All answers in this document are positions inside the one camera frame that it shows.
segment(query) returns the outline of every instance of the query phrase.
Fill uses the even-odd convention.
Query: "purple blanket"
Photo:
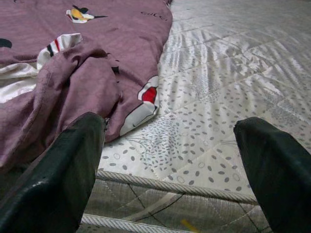
[[[85,112],[110,119],[107,141],[154,116],[170,1],[1,3],[0,68],[37,76],[32,91],[0,103],[0,172],[39,156]]]

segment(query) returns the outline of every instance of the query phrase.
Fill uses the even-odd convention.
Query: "quilted mattress cover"
[[[233,127],[240,119],[261,117],[311,152],[311,1],[176,0],[171,11],[173,25],[158,65],[159,113],[106,144],[86,209],[94,221],[88,215],[83,220],[97,226],[80,230],[130,231],[98,217],[152,225],[154,232],[270,232],[250,201],[255,198]],[[231,197],[181,195],[130,179],[118,182],[103,172]]]

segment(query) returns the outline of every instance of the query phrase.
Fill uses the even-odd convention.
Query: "blanket fold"
[[[9,27],[0,27],[0,172],[39,156],[85,112],[110,117],[106,141],[153,117],[169,3],[3,3],[0,20]]]

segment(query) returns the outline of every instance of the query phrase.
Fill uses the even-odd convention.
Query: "bedding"
[[[186,219],[199,232],[271,232],[258,204],[194,190],[254,198],[233,133],[247,117],[289,132],[311,152],[310,1],[177,0],[171,11],[158,115],[105,145],[83,223],[190,231]],[[180,193],[187,198],[175,201]]]
[[[109,119],[106,141],[158,111],[170,1],[1,3],[0,172],[40,155],[74,119]]]

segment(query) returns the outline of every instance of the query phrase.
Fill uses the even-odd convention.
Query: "cartoon print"
[[[88,9],[83,7],[83,8],[79,8],[75,5],[73,5],[73,8],[71,10],[67,10],[66,11],[66,15],[70,18],[70,20],[73,23],[86,23],[91,19],[94,18],[104,18],[107,16],[93,16],[90,14],[87,14]]]
[[[11,48],[12,47],[12,42],[7,40],[7,39],[0,38],[0,48],[1,47]]]
[[[143,103],[127,115],[120,130],[120,135],[126,134],[138,125],[151,119],[157,113],[159,108],[157,86],[158,76],[156,75],[139,91],[137,98],[143,101]]]
[[[59,51],[71,48],[82,41],[80,33],[63,34],[53,40],[50,44],[40,51],[37,58],[37,69],[41,69],[43,65],[49,61]]]

